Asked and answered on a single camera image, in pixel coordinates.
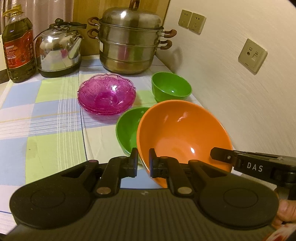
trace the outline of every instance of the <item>curtain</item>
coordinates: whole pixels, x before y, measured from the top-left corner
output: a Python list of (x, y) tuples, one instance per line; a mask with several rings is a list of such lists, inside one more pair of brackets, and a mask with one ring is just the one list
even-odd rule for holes
[[(47, 29), (56, 18), (72, 21), (74, 0), (0, 0), (1, 12), (21, 4), (22, 11), (33, 24), (34, 37)], [(1, 18), (1, 33), (8, 18)]]

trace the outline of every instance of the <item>checkered tablecloth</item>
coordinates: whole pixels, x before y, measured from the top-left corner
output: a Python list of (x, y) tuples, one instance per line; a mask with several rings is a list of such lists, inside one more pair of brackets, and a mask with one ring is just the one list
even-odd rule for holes
[[(133, 107), (156, 104), (151, 76), (170, 70), (157, 58), (142, 74), (126, 76), (136, 87)], [(79, 71), (60, 78), (34, 75), (9, 82), (0, 97), (0, 233), (15, 226), (9, 199), (20, 186), (89, 159), (106, 163), (124, 155), (115, 134), (116, 116), (96, 116), (77, 103), (79, 85), (98, 73), (108, 73), (98, 56), (85, 57)], [(191, 95), (188, 101), (200, 103)], [(125, 178), (122, 187), (157, 188), (146, 171)]]

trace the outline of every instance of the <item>wooden cabinet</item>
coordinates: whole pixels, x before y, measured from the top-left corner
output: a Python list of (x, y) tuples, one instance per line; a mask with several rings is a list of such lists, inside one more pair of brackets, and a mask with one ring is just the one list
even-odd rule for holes
[[(139, 9), (156, 13), (162, 19), (168, 8), (170, 0), (140, 0)], [(87, 19), (93, 16), (101, 18), (104, 11), (111, 7), (128, 7), (130, 0), (74, 0), (73, 21), (79, 23), (87, 23)], [(84, 36), (81, 43), (80, 52), (82, 56), (99, 54), (99, 43), (96, 39), (90, 39), (86, 32), (94, 28), (88, 25), (87, 29), (80, 30), (80, 34)]]

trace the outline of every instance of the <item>electrical socket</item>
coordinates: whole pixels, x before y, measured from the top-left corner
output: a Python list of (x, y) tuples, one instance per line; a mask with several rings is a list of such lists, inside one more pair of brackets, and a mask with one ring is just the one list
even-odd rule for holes
[(198, 34), (202, 32), (206, 17), (197, 13), (193, 13), (188, 28)]
[(239, 55), (239, 62), (256, 74), (263, 64), (266, 56), (267, 51), (265, 49), (254, 43), (252, 40), (247, 39)]
[(191, 16), (192, 16), (192, 12), (182, 10), (178, 24), (182, 27), (188, 28)]

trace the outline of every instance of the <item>finger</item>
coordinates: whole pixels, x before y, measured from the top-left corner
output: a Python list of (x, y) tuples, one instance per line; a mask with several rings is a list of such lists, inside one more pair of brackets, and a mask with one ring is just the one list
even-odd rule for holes
[(277, 216), (274, 218), (273, 222), (272, 222), (272, 226), (275, 229), (279, 229), (281, 227), (281, 224), (283, 223), (283, 221), (281, 219), (279, 219)]
[(296, 222), (296, 201), (280, 200), (277, 217), (285, 222)]

